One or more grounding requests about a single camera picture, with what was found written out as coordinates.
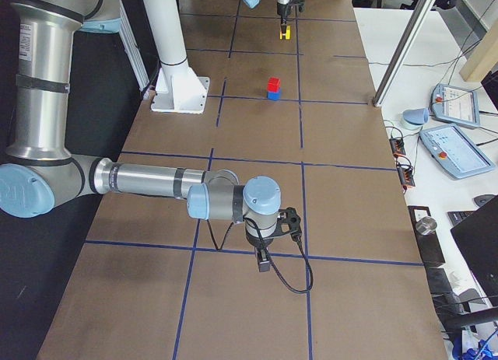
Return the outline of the yellow wooden block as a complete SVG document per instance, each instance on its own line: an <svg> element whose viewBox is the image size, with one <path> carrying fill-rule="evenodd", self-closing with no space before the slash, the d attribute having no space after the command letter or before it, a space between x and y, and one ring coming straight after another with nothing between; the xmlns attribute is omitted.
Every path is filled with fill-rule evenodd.
<svg viewBox="0 0 498 360"><path fill-rule="evenodd" d="M280 40L290 40L291 39L291 26L287 24L282 24L279 31Z"/></svg>

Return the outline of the red wooden block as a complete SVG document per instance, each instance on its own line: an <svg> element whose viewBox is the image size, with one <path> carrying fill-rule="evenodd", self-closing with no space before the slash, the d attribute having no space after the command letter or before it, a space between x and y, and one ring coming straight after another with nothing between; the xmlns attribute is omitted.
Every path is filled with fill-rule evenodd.
<svg viewBox="0 0 498 360"><path fill-rule="evenodd" d="M267 82L266 90L269 93L278 93L281 88L281 79L277 77L270 77Z"/></svg>

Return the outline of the blue wooden block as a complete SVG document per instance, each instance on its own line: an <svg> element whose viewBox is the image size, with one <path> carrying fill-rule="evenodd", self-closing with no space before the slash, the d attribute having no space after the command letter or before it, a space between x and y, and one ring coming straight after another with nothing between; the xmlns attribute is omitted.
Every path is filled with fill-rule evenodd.
<svg viewBox="0 0 498 360"><path fill-rule="evenodd" d="M278 101L278 100L280 100L280 99L281 99L281 94L282 94L282 93L281 93L281 90L280 90L280 89L279 89L278 91L275 91L275 92L273 92L273 91L268 91L268 92L267 92L267 98L268 98L269 100Z"/></svg>

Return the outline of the white mounting pole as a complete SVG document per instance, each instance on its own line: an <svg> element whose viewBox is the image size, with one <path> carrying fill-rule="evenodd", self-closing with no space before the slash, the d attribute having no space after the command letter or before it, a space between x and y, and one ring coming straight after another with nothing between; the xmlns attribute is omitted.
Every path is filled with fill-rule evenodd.
<svg viewBox="0 0 498 360"><path fill-rule="evenodd" d="M187 65L177 0L143 0L143 3L162 65Z"/></svg>

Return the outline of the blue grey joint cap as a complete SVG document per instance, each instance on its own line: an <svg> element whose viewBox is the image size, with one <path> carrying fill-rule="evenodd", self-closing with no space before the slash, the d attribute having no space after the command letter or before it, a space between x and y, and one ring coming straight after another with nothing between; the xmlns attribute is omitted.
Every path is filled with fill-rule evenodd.
<svg viewBox="0 0 498 360"><path fill-rule="evenodd" d="M430 112L424 108L409 109L402 113L402 127L408 130L417 130L425 125L429 120Z"/></svg>

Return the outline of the lower black orange connector box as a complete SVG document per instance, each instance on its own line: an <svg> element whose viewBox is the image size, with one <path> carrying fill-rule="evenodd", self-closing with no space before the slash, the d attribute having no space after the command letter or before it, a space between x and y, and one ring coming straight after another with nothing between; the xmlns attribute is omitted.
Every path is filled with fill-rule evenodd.
<svg viewBox="0 0 498 360"><path fill-rule="evenodd" d="M396 169L403 189L409 189L416 186L413 175L413 166L411 164L397 163Z"/></svg>

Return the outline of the black orange connector box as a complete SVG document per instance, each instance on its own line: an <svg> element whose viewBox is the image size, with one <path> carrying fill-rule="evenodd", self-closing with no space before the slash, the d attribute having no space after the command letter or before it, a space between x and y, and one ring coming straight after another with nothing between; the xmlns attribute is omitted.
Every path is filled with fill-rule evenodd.
<svg viewBox="0 0 498 360"><path fill-rule="evenodd" d="M394 157L402 157L405 156L405 143L402 137L399 138L390 138L389 143L391 146L391 151Z"/></svg>
<svg viewBox="0 0 498 360"><path fill-rule="evenodd" d="M409 189L416 186L413 175L413 166L411 164L397 163L396 169L403 189Z"/></svg>

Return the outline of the upper black orange connector box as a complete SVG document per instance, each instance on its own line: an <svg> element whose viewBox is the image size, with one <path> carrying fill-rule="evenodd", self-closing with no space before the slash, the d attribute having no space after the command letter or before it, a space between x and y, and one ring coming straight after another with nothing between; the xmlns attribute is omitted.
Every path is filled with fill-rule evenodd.
<svg viewBox="0 0 498 360"><path fill-rule="evenodd" d="M405 156L405 143L402 137L399 138L390 138L389 143L391 146L391 151L394 157L402 157Z"/></svg>

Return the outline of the silver metal cylinder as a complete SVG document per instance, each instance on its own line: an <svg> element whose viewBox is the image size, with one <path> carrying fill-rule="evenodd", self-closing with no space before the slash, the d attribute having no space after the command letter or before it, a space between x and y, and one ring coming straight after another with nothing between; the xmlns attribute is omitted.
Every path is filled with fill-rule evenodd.
<svg viewBox="0 0 498 360"><path fill-rule="evenodd" d="M436 232L437 222L434 218L425 216L416 222L415 229L421 236L428 236Z"/></svg>

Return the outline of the upper teach pendant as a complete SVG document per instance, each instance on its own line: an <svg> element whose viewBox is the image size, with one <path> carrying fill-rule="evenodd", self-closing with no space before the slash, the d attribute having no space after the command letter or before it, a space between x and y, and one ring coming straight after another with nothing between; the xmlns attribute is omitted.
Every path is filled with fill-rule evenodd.
<svg viewBox="0 0 498 360"><path fill-rule="evenodd" d="M468 128L481 125L478 98L474 90L437 84L432 91L430 109L439 121Z"/></svg>

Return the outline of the teach pendant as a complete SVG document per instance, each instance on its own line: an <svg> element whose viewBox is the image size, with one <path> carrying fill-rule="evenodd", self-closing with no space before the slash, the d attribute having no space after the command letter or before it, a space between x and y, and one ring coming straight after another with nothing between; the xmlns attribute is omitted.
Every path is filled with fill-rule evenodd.
<svg viewBox="0 0 498 360"><path fill-rule="evenodd" d="M481 125L478 98L474 90L437 84L432 91L430 109L439 121L468 128Z"/></svg>
<svg viewBox="0 0 498 360"><path fill-rule="evenodd" d="M456 180L488 173L496 168L456 124L422 129L419 136L430 155Z"/></svg>

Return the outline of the lower teach pendant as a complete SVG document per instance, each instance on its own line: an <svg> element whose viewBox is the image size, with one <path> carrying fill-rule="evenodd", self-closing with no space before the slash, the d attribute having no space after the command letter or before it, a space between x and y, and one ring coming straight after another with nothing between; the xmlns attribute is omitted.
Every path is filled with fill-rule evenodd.
<svg viewBox="0 0 498 360"><path fill-rule="evenodd" d="M430 155L456 180L488 173L496 168L456 124L422 129L419 136Z"/></svg>

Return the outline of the black laptop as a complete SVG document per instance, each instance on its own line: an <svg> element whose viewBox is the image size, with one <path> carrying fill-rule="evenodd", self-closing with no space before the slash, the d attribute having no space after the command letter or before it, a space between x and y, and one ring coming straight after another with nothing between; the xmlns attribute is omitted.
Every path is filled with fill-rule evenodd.
<svg viewBox="0 0 498 360"><path fill-rule="evenodd" d="M487 201L451 229L470 271L497 305L497 197Z"/></svg>

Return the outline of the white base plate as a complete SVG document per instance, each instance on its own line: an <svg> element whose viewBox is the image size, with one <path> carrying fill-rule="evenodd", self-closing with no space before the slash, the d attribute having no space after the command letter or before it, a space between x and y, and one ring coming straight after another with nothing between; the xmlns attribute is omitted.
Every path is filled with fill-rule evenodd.
<svg viewBox="0 0 498 360"><path fill-rule="evenodd" d="M172 75L170 85L160 70L151 110L161 113L202 114L210 86L209 77L197 76L189 68L185 75Z"/></svg>

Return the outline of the aluminium frame post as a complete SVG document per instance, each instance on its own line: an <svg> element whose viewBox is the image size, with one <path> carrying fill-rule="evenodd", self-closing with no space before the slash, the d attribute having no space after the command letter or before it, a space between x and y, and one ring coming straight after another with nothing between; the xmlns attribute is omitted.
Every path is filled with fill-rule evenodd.
<svg viewBox="0 0 498 360"><path fill-rule="evenodd" d="M384 73L381 83L372 99L372 104L375 107L381 107L391 86L394 84L395 78L404 64L411 46L426 20L426 17L433 7L436 0L419 0L414 8L407 26L402 34L398 46L393 53L392 59Z"/></svg>

